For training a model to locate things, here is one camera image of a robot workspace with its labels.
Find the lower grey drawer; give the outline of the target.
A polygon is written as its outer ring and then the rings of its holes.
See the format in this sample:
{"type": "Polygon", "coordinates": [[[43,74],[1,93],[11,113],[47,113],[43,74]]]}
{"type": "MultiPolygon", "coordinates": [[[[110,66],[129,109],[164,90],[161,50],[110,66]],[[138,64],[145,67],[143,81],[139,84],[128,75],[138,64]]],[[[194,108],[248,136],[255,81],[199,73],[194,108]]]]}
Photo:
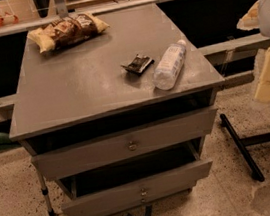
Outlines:
{"type": "Polygon", "coordinates": [[[62,204],[67,216],[110,216],[185,191],[209,175],[213,160],[189,164],[62,204]]]}

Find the grey drawer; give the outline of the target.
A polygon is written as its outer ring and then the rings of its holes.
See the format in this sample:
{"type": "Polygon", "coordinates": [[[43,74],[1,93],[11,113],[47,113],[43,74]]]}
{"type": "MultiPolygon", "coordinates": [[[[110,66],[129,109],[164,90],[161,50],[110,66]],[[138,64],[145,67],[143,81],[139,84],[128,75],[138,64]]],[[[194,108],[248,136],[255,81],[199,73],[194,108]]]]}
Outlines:
{"type": "Polygon", "coordinates": [[[189,164],[62,204],[67,216],[110,216],[185,191],[209,175],[213,160],[189,164]]]}
{"type": "Polygon", "coordinates": [[[63,179],[208,135],[216,113],[216,107],[210,106],[174,115],[34,156],[32,164],[48,180],[63,179]]]}

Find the yellow brown chip bag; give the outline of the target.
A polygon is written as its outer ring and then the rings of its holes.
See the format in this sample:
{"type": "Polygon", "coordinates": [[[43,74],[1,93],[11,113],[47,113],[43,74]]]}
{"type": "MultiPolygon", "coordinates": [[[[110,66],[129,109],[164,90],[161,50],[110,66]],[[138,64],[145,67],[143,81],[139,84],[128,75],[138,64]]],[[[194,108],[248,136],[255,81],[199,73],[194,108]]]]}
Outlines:
{"type": "Polygon", "coordinates": [[[110,25],[93,14],[84,13],[57,19],[31,30],[27,38],[38,45],[40,53],[45,53],[86,41],[109,27],[110,25]]]}

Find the clear plastic water bottle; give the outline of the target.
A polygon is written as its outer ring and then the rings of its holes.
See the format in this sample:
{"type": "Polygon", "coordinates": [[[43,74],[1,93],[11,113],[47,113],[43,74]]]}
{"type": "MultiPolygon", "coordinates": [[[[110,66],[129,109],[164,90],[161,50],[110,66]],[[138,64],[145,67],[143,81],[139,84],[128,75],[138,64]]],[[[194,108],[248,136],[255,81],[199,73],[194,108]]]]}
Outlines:
{"type": "Polygon", "coordinates": [[[185,62],[186,41],[181,39],[169,45],[153,74],[155,87],[161,90],[171,90],[185,62]]]}

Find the grey drawer cabinet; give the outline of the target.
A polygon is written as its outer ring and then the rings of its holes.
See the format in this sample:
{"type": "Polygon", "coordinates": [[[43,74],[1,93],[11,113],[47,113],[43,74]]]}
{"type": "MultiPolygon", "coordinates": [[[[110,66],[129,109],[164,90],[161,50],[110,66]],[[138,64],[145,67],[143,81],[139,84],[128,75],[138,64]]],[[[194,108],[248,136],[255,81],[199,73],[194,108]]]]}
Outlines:
{"type": "Polygon", "coordinates": [[[137,54],[160,59],[182,33],[158,8],[103,16],[99,37],[42,55],[27,42],[10,138],[32,156],[41,181],[69,198],[68,216],[107,216],[191,189],[209,175],[201,157],[223,78],[194,47],[170,91],[154,70],[124,70],[137,54]]]}

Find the black rxbar chocolate wrapper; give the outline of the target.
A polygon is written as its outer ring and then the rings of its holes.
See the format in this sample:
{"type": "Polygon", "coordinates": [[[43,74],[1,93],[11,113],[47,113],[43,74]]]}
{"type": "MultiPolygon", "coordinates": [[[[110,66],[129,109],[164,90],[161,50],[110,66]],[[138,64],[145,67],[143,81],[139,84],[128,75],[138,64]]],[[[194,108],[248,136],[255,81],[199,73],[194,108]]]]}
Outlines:
{"type": "Polygon", "coordinates": [[[137,54],[134,60],[128,65],[123,65],[123,68],[130,73],[141,76],[153,62],[151,57],[137,54]]]}

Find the green bottle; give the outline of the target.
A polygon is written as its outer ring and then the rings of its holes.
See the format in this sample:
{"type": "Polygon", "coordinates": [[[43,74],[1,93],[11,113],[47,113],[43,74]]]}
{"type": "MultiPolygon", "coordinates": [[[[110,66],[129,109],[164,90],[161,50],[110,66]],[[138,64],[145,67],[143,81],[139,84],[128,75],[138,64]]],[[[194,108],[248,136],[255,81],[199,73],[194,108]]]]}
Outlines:
{"type": "Polygon", "coordinates": [[[9,139],[9,134],[0,132],[0,151],[6,149],[18,148],[19,143],[16,141],[11,141],[9,139]]]}

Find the upper grey drawer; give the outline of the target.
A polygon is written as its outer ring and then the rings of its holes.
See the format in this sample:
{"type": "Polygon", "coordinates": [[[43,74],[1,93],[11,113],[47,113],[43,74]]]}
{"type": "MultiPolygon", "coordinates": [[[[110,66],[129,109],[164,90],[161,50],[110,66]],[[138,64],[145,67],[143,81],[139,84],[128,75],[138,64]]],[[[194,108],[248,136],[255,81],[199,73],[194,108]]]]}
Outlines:
{"type": "Polygon", "coordinates": [[[63,179],[208,135],[216,113],[216,107],[210,106],[174,115],[34,156],[32,164],[48,180],[63,179]]]}

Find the black metal stand base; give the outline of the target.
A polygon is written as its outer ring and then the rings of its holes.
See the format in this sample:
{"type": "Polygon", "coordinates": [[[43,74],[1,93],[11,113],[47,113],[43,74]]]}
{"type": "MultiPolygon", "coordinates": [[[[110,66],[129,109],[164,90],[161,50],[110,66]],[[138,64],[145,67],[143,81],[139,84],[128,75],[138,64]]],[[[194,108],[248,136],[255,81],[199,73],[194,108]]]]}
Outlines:
{"type": "Polygon", "coordinates": [[[249,136],[247,138],[241,138],[238,136],[238,133],[235,131],[233,125],[230,123],[225,114],[220,114],[219,117],[221,119],[222,127],[229,132],[235,145],[238,147],[238,150],[241,152],[249,168],[252,170],[252,179],[263,182],[265,180],[265,176],[262,174],[262,171],[259,169],[257,163],[251,157],[247,147],[256,146],[256,144],[270,143],[270,132],[249,136]]]}

